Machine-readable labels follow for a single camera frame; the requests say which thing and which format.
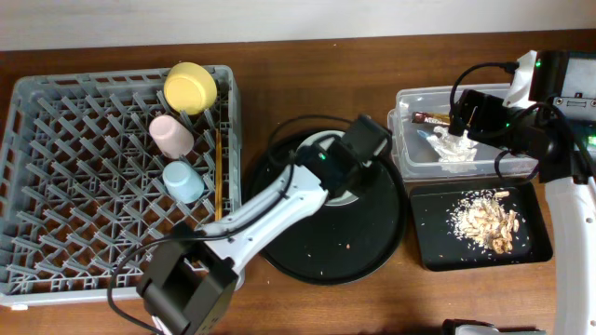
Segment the grey round plate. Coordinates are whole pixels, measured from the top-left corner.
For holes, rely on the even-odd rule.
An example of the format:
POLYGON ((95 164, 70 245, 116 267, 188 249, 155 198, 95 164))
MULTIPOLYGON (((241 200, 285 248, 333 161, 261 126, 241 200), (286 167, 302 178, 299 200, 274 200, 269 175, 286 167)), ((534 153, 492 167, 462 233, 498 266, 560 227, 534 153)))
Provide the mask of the grey round plate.
MULTIPOLYGON (((323 130, 316 132, 302 141, 298 148, 301 149, 317 142, 323 149, 327 150, 331 146, 335 136, 342 138, 344 134, 345 133, 341 130, 323 130)), ((354 203, 358 199, 359 198, 356 195, 349 191, 345 191, 341 196, 328 199, 325 205, 327 207, 341 207, 354 203)))

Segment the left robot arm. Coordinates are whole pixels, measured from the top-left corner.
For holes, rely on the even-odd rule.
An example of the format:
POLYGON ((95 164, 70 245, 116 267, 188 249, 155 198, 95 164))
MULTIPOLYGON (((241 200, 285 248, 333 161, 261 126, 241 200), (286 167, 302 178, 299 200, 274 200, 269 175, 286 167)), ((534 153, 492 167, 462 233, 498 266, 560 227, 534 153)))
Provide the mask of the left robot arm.
POLYGON ((202 232, 185 225, 151 243, 137 292, 156 334, 206 334, 230 304, 240 273, 277 236, 353 192, 376 156, 346 140, 303 146, 280 175, 236 212, 202 232))

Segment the gold brown snack wrapper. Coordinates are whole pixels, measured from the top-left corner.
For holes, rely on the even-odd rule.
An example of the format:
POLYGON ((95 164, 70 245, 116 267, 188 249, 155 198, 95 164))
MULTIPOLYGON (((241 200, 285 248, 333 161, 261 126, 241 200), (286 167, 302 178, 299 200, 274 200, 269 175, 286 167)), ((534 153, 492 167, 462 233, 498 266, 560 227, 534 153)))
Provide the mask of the gold brown snack wrapper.
POLYGON ((433 124, 448 127, 451 123, 448 114, 433 114, 427 112, 413 112, 412 122, 415 124, 433 124))

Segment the food scraps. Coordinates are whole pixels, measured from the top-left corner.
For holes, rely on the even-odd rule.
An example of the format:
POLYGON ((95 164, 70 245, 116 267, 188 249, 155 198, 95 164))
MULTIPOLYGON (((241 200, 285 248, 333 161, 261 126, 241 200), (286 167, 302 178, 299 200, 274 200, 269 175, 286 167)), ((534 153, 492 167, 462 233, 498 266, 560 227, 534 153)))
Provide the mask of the food scraps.
POLYGON ((505 208, 505 201, 511 198, 511 192, 504 189, 463 192, 463 197, 447 210, 453 235, 468 240, 470 249, 511 253, 522 219, 518 211, 505 208))

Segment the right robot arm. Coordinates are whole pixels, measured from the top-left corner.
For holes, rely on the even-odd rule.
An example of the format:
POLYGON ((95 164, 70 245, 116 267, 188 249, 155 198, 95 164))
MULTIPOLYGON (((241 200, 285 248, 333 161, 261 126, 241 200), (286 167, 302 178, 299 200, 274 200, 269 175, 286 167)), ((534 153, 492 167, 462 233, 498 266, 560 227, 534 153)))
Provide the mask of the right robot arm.
POLYGON ((595 55, 529 51, 505 98, 451 88, 449 132, 536 160, 555 233, 558 334, 595 331, 595 55))

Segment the blue cup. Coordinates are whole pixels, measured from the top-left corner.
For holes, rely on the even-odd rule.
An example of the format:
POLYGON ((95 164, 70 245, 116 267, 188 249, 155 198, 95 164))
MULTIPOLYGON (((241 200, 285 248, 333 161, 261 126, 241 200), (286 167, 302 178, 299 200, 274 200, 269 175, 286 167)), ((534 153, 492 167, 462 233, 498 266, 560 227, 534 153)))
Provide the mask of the blue cup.
POLYGON ((190 165, 173 161, 163 170, 162 178, 169 194, 185 204, 197 201, 205 190, 204 181, 190 165))

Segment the yellow bowl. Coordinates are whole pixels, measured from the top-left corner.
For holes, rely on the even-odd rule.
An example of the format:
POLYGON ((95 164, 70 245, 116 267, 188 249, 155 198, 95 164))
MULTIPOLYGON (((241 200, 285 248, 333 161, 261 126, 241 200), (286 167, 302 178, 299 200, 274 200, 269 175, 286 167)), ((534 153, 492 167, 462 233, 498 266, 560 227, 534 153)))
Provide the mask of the yellow bowl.
POLYGON ((193 62, 173 66, 164 84, 167 103, 179 114, 201 114, 217 99, 217 86, 211 74, 193 62))

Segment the pink cup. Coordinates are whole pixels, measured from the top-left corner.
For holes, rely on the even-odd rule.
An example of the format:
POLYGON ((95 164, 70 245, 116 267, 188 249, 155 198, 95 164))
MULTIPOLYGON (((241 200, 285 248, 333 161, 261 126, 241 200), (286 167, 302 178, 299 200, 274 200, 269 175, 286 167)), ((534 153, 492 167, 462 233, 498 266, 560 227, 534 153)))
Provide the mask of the pink cup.
POLYGON ((149 133, 158 149, 167 158, 178 159, 193 149, 192 133, 172 116, 156 117, 149 125, 149 133))

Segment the white napkin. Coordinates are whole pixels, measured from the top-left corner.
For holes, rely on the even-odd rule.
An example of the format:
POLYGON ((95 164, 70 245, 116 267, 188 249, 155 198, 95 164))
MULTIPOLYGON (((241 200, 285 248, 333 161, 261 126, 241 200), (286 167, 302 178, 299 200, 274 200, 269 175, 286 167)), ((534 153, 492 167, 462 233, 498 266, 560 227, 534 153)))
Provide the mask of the white napkin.
POLYGON ((433 134, 427 137, 427 142, 439 155, 439 161, 442 163, 471 162, 478 151, 478 143, 470 140, 466 131, 463 137, 457 137, 450 134, 447 127, 442 126, 434 127, 433 134))

